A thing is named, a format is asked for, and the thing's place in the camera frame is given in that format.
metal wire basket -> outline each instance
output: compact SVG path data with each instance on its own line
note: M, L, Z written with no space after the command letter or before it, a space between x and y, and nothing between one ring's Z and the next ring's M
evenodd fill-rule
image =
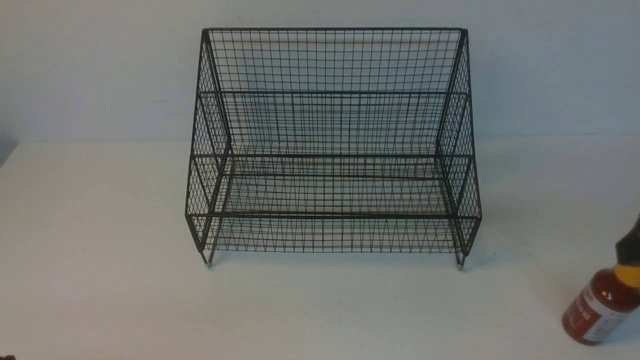
M468 34L204 29L186 218L216 250L452 252L481 221Z

red bottle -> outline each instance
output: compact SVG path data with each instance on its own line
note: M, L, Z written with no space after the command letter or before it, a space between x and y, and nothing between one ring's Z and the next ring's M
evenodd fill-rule
M562 316L564 330L585 345L602 343L640 306L640 220L616 244L618 265L597 272Z

bottle label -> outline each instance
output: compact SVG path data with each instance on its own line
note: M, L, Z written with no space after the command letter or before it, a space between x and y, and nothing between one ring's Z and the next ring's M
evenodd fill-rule
M569 325L575 333L588 341L604 341L629 313L613 311L593 295L588 284L566 312Z

wire mesh shelf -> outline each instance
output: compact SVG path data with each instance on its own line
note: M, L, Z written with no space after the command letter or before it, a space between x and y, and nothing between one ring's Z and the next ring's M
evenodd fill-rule
M216 250L452 252L481 221L465 29L204 29L186 218Z

black wire rack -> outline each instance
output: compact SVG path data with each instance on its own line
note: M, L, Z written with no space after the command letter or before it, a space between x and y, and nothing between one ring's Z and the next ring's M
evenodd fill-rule
M481 221L467 30L204 29L186 218L209 266L245 250L461 268Z

